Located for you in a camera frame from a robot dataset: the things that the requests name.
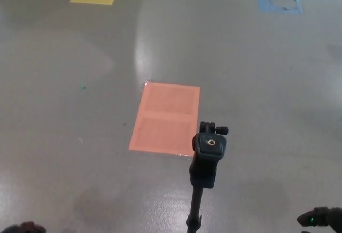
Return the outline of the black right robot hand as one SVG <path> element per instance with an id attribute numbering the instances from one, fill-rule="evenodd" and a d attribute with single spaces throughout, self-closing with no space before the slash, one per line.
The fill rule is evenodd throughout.
<path id="1" fill-rule="evenodd" d="M 327 227 L 334 232 L 341 232 L 341 208 L 340 207 L 315 207 L 297 217 L 297 222 L 303 227 Z"/>

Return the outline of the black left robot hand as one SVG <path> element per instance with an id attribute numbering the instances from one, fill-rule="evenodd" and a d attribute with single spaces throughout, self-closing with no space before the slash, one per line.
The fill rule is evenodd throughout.
<path id="1" fill-rule="evenodd" d="M 46 229 L 33 221 L 14 224 L 1 230 L 1 233 L 46 233 Z"/>

